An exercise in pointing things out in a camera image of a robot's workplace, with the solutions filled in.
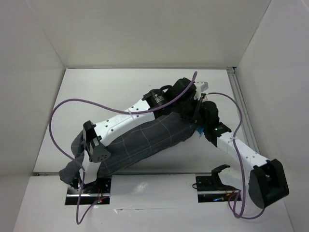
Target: gray fabric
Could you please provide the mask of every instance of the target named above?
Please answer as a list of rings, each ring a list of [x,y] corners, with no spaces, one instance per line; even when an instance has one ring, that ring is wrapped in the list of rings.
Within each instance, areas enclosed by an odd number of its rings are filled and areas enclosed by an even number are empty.
[[[183,122],[177,113],[161,116],[146,122],[115,139],[107,149],[111,157],[102,162],[98,177],[111,175],[120,169],[131,166],[159,151],[175,146],[190,138],[196,130],[194,124]],[[75,138],[71,150],[79,163],[84,159],[82,132]],[[78,174],[80,167],[73,161],[59,172],[60,179],[70,184]]]

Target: white casing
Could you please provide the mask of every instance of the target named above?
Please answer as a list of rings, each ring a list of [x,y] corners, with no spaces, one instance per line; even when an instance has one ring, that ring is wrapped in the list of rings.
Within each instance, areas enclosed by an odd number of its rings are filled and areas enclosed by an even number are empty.
[[[147,101],[139,100],[131,108],[125,110],[127,112],[146,111],[150,108]],[[96,123],[95,132],[97,136],[101,136],[101,143],[108,146],[116,138],[127,131],[145,123],[154,120],[153,112],[141,115],[116,115],[106,121]]]
[[[195,93],[194,99],[199,99],[204,91],[208,89],[208,83],[206,81],[197,81],[194,83],[197,87],[197,92]]]
[[[250,171],[256,165],[258,167],[267,163],[267,158],[261,156],[257,152],[253,151],[249,148],[245,143],[243,143],[239,138],[235,137],[236,145],[239,150],[241,160],[243,162],[244,171],[245,171],[245,181],[246,185],[248,186],[249,178],[250,178]],[[237,156],[236,149],[233,144],[233,133],[226,132],[222,134],[217,139],[217,146],[218,148],[225,151],[231,157],[233,157],[237,162],[239,158]],[[226,168],[219,173],[219,178],[224,185],[233,186],[239,190],[242,190],[242,179],[241,179],[241,172],[236,171],[233,168]]]
[[[255,165],[262,166],[266,164],[267,158],[261,156],[260,154],[253,151],[251,148],[249,148],[245,143],[243,143],[239,138],[235,137],[235,141],[244,165],[244,169],[247,172],[250,172]],[[222,134],[217,139],[217,146],[218,148],[225,151],[227,154],[229,154],[233,159],[235,159],[237,162],[239,161],[239,158],[237,156],[236,149],[234,148],[233,144],[233,133],[232,132],[226,132]]]
[[[222,184],[233,186],[242,191],[242,179],[240,171],[236,171],[233,168],[225,168],[220,173],[218,173],[218,175]]]

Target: white panel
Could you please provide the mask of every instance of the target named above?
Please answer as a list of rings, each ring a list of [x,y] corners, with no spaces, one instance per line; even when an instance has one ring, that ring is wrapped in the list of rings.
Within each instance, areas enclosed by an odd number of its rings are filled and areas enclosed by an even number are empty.
[[[104,209],[95,206],[81,225],[75,224],[76,206],[65,206],[67,186],[58,176],[31,177],[14,232],[157,232],[244,231],[292,232],[283,201],[266,209],[256,220],[235,219],[227,203],[196,203],[165,209]],[[80,217],[88,206],[80,207]],[[256,207],[249,214],[256,215]]]
[[[195,174],[113,175],[110,204],[116,209],[164,209],[197,204]]]
[[[81,98],[102,103],[115,109],[127,109],[149,90],[173,85],[179,78],[192,78],[195,70],[170,69],[68,69],[56,100],[56,104],[69,98]],[[209,92],[222,92],[233,96],[226,70],[198,70],[197,81],[207,81]],[[219,109],[223,123],[234,130],[239,123],[235,105],[231,100],[209,95]],[[56,141],[67,152],[83,123],[104,121],[115,113],[80,102],[70,102],[59,108],[53,119]],[[244,141],[242,131],[239,138]],[[46,131],[35,172],[58,172],[69,159],[53,145]],[[239,164],[226,153],[209,143],[196,132],[185,143],[168,148],[151,156],[124,172],[210,172],[222,164],[235,168]]]
[[[309,8],[302,0],[271,2],[237,76],[260,151],[286,169],[293,227],[308,231]]]
[[[66,67],[237,66],[270,0],[27,0]]]
[[[28,176],[0,177],[1,232],[13,231],[28,181]]]
[[[63,73],[25,1],[0,1],[0,175],[32,173]]]

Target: black cable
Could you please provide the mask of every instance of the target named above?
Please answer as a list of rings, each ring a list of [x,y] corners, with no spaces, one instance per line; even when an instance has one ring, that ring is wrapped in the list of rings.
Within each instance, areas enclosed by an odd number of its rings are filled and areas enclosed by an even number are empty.
[[[197,190],[197,186],[196,187],[194,187],[194,185],[197,185],[196,183],[194,183],[193,185],[192,185],[192,188],[194,188],[194,189],[196,189]]]

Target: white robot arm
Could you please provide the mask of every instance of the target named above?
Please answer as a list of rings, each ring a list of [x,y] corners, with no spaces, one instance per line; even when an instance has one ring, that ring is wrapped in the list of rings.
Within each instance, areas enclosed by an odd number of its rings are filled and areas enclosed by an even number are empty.
[[[111,156],[106,147],[113,140],[145,122],[152,121],[161,115],[177,112],[183,120],[196,123],[199,127],[204,128],[203,132],[208,141],[225,151],[235,160],[239,160],[233,144],[235,140],[244,164],[246,176],[250,176],[246,180],[246,184],[249,184],[249,195],[258,207],[265,208],[287,196],[289,189],[281,163],[276,159],[269,161],[250,149],[237,137],[233,138],[232,131],[219,121],[216,104],[206,99],[204,92],[208,89],[207,82],[196,82],[179,100],[162,110],[145,112],[174,99],[188,86],[189,82],[188,79],[183,78],[179,79],[174,86],[151,90],[126,110],[129,115],[116,115],[96,124],[90,121],[84,123],[84,147],[88,153],[88,156],[84,156],[83,161],[86,171],[85,183],[96,180],[101,162]],[[228,166],[219,170],[218,177],[221,184],[242,190],[242,179],[239,172],[232,170]]]

